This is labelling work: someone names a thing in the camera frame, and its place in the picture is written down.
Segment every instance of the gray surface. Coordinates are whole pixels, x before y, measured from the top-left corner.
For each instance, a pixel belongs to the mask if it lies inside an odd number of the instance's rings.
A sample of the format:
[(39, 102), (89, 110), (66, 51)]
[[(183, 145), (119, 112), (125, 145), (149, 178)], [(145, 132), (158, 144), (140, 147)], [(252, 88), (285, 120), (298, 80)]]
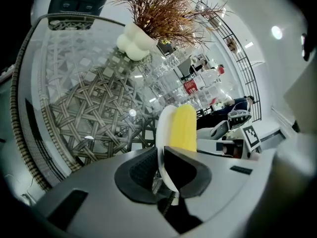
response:
[(94, 238), (177, 236), (156, 205), (132, 202), (114, 183), (117, 167), (145, 151), (115, 156), (80, 169), (48, 192), (36, 209), (47, 217), (76, 188), (88, 192), (88, 197), (67, 228), (68, 233)]
[(1, 172), (14, 196), (30, 194), (36, 201), (45, 193), (40, 189), (27, 170), (12, 132), (9, 99), (11, 80), (0, 85), (0, 138), (6, 140), (0, 143)]
[(192, 155), (190, 151), (180, 148), (175, 149), (192, 159), (204, 163), (211, 170), (211, 182), (204, 193), (199, 197), (185, 200), (189, 213), (202, 221), (207, 221), (223, 209), (250, 179), (249, 175), (230, 170), (232, 166), (252, 170), (258, 166), (256, 161), (224, 158), (201, 153)]

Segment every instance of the dried plant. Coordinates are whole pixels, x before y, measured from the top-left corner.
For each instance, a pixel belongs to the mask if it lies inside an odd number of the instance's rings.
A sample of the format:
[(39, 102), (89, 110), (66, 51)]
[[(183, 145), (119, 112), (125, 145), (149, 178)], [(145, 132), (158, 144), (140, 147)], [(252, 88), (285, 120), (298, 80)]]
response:
[(205, 26), (199, 15), (204, 18), (222, 13), (223, 6), (205, 7), (194, 10), (199, 0), (112, 0), (113, 5), (128, 4), (134, 23), (153, 39), (173, 40), (177, 43), (206, 45)]

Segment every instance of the yellow object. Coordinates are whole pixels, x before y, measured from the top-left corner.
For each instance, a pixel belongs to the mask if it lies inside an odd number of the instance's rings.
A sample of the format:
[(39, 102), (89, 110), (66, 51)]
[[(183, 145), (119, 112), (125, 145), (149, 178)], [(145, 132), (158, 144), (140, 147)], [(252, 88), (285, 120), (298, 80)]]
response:
[(191, 105), (177, 108), (172, 118), (169, 146), (196, 152), (196, 122), (196, 111)]

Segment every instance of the white vase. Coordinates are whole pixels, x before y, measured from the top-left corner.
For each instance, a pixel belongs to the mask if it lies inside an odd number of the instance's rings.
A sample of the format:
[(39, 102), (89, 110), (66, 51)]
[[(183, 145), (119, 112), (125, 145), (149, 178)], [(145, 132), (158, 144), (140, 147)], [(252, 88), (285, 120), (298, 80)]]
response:
[(127, 24), (123, 34), (117, 39), (118, 49), (126, 53), (133, 61), (139, 61), (146, 57), (157, 44), (157, 40), (153, 40), (134, 23)]

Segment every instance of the white holder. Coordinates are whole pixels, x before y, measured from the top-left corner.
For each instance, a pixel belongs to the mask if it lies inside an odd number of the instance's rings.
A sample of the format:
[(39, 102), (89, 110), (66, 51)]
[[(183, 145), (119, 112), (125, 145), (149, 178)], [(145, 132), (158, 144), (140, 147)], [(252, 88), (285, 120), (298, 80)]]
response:
[(118, 49), (126, 53), (133, 61), (139, 61), (146, 57), (157, 44), (158, 40), (149, 37), (134, 23), (127, 24), (123, 34), (117, 39)]

